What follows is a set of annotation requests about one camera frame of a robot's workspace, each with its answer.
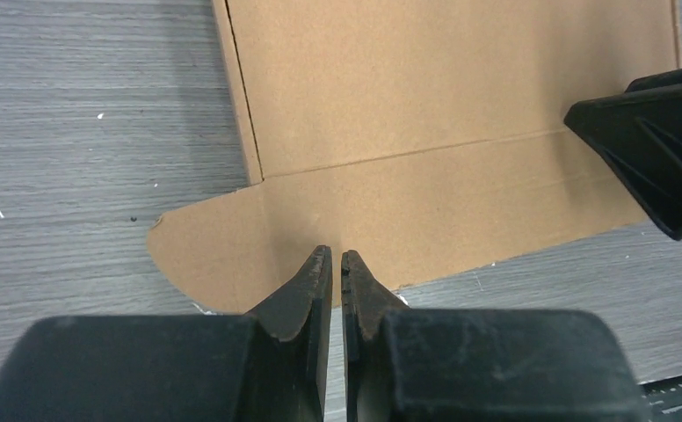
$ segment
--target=box flap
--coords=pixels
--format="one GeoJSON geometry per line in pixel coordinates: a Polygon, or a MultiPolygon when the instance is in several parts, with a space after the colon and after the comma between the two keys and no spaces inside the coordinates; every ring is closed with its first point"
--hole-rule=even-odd
{"type": "Polygon", "coordinates": [[[677,67],[674,4],[217,7],[265,181],[166,213],[150,253],[194,300],[245,311],[317,244],[360,251],[397,288],[638,222],[561,119],[677,67]]]}

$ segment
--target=gray wooden surface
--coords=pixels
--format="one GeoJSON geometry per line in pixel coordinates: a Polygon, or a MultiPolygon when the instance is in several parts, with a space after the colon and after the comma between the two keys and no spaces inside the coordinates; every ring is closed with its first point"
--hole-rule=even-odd
{"type": "MultiPolygon", "coordinates": [[[[0,362],[43,316],[195,312],[144,237],[163,211],[245,186],[240,154],[209,0],[0,0],[0,362]]],[[[403,294],[593,310],[641,380],[682,373],[682,243],[648,223],[403,294]]]]}

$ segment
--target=brown cardboard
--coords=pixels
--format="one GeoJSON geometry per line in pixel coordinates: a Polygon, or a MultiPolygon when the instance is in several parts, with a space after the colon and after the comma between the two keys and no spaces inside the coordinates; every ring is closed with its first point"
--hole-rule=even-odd
{"type": "Polygon", "coordinates": [[[644,218],[561,120],[679,65],[671,0],[215,0],[215,14],[264,181],[150,231],[196,301],[247,310],[317,244],[358,250],[397,288],[644,218]]]}

